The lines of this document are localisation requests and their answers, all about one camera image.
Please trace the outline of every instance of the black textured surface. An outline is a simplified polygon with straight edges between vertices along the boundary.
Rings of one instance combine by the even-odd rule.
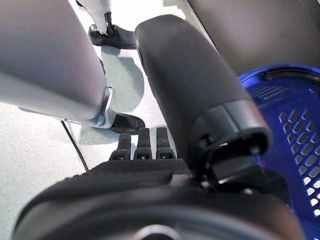
[[[182,159],[156,159],[156,160],[117,160],[106,161],[89,171],[95,174],[128,174],[146,172],[171,172],[173,174],[189,174],[188,166]]]

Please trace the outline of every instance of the black caster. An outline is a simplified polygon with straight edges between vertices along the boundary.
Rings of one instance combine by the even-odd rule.
[[[75,1],[75,2],[76,2],[76,4],[78,4],[79,7],[83,7],[80,2],[78,2],[78,1]]]
[[[137,135],[138,130],[145,126],[145,122],[137,116],[117,113],[110,130],[117,134]]]
[[[100,34],[96,25],[91,25],[88,35],[92,44],[96,46],[110,46],[117,49],[136,49],[136,41],[133,31],[125,30],[117,25],[112,26],[113,33]]]

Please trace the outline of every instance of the blue mesh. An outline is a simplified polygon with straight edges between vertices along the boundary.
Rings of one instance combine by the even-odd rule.
[[[320,70],[272,65],[239,79],[273,132],[260,164],[285,177],[307,238],[320,239]]]

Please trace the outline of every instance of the gray floor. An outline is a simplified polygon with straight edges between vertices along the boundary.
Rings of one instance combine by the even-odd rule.
[[[87,30],[93,23],[90,15],[74,0],[69,2]],[[133,31],[140,22],[152,17],[174,14],[203,32],[184,0],[114,0],[111,7],[114,23],[128,30]],[[155,154],[156,127],[165,126],[166,122],[137,51],[95,49],[104,62],[108,84],[116,89],[117,110],[145,121]],[[32,197],[57,181],[83,173],[84,169],[58,120],[4,103],[0,103],[0,112],[0,240],[7,240],[20,210]],[[107,161],[117,148],[119,135],[109,130],[76,124],[71,129],[89,168]],[[137,141],[137,136],[133,136],[133,150]]]

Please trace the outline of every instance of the black cylindrical object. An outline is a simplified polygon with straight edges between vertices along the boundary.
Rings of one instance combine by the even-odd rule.
[[[259,110],[195,28],[163,15],[138,25],[135,37],[152,92],[191,168],[197,167],[190,159],[199,158],[198,153],[216,151],[238,139],[251,149],[257,145],[259,153],[267,149],[271,134]]]

